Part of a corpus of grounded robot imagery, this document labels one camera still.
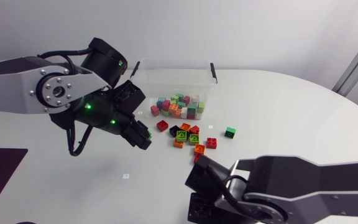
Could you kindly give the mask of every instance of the toy block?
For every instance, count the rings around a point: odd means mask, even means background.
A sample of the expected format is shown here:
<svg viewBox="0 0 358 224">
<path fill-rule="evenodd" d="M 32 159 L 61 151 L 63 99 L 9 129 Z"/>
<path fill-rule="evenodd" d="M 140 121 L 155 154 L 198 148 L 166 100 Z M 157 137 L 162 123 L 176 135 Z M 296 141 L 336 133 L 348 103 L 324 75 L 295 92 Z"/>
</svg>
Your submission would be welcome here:
<svg viewBox="0 0 358 224">
<path fill-rule="evenodd" d="M 175 100 L 176 102 L 179 101 L 179 96 L 171 96 L 171 101 Z"/>
<path fill-rule="evenodd" d="M 206 147 L 208 149 L 216 149 L 216 146 L 217 146 L 216 138 L 207 138 L 206 139 Z"/>
<path fill-rule="evenodd" d="M 190 103 L 188 106 L 187 106 L 187 113 L 188 114 L 196 114 L 197 110 L 197 105 L 195 103 Z"/>
<path fill-rule="evenodd" d="M 173 147 L 178 147 L 178 148 L 183 149 L 184 145 L 185 145 L 184 142 L 178 142 L 176 138 L 175 138 L 175 140 L 173 140 Z"/>
<path fill-rule="evenodd" d="M 170 106 L 170 101 L 169 101 L 169 100 L 165 100 L 165 101 L 162 103 L 162 109 L 165 110 L 165 111 L 168 111 L 168 110 L 169 110 L 169 106 Z"/>
<path fill-rule="evenodd" d="M 190 125 L 190 124 L 186 124 L 186 123 L 183 123 L 183 124 L 181 124 L 181 126 L 180 126 L 180 129 L 183 129 L 183 130 L 185 130 L 185 131 L 189 131 L 190 128 L 191 128 L 191 125 Z"/>
<path fill-rule="evenodd" d="M 169 112 L 168 112 L 168 111 L 161 110 L 161 113 L 162 113 L 164 116 L 169 116 Z"/>
<path fill-rule="evenodd" d="M 177 131 L 177 141 L 178 142 L 187 142 L 187 131 Z"/>
<path fill-rule="evenodd" d="M 179 97 L 179 102 L 183 102 L 183 95 L 180 93 L 177 93 L 177 97 Z"/>
<path fill-rule="evenodd" d="M 174 114 L 176 113 L 177 109 L 178 109 L 178 105 L 170 105 L 168 112 Z"/>
<path fill-rule="evenodd" d="M 186 103 L 184 102 L 178 102 L 178 106 L 180 109 L 184 108 L 186 106 Z"/>
<path fill-rule="evenodd" d="M 203 113 L 205 109 L 205 104 L 202 102 L 198 103 L 198 109 L 197 109 L 197 113 Z"/>
<path fill-rule="evenodd" d="M 154 115 L 154 116 L 158 116 L 159 114 L 160 114 L 160 109 L 158 108 L 158 107 L 156 107 L 156 106 L 151 106 L 150 107 L 150 109 L 151 109 L 151 111 L 152 111 L 152 114 Z"/>
<path fill-rule="evenodd" d="M 178 126 L 174 126 L 172 128 L 169 129 L 169 133 L 172 135 L 172 137 L 176 137 L 177 136 L 177 132 L 178 131 L 184 131 L 182 129 L 180 129 Z"/>
<path fill-rule="evenodd" d="M 198 134 L 191 134 L 190 135 L 190 144 L 192 146 L 195 146 L 198 143 L 200 143 L 200 136 Z"/>
<path fill-rule="evenodd" d="M 163 103 L 165 100 L 166 100 L 166 98 L 165 98 L 165 97 L 159 97 L 157 102 L 161 102 L 161 103 Z"/>
<path fill-rule="evenodd" d="M 157 128 L 160 131 L 165 131 L 168 128 L 168 123 L 165 122 L 164 120 L 162 120 L 162 121 L 157 123 Z"/>
<path fill-rule="evenodd" d="M 183 98 L 183 102 L 186 103 L 186 106 L 189 105 L 189 103 L 190 103 L 190 96 L 185 96 L 185 97 Z"/>
<path fill-rule="evenodd" d="M 200 128 L 196 125 L 190 128 L 190 134 L 199 134 L 200 133 Z"/>
<path fill-rule="evenodd" d="M 224 135 L 228 138 L 234 138 L 234 134 L 236 133 L 236 130 L 234 128 L 227 127 L 226 132 Z"/>
<path fill-rule="evenodd" d="M 195 114 L 187 114 L 187 119 L 196 119 Z"/>
<path fill-rule="evenodd" d="M 198 103 L 200 102 L 200 96 L 199 95 L 194 95 L 193 96 L 193 103 Z"/>
<path fill-rule="evenodd" d="M 158 108 L 159 110 L 162 110 L 162 102 L 161 102 L 161 101 L 158 101 L 158 102 L 157 102 L 157 108 Z"/>
<path fill-rule="evenodd" d="M 205 152 L 205 146 L 201 144 L 196 144 L 194 148 L 194 155 L 197 155 L 197 153 L 204 154 Z"/>
</svg>

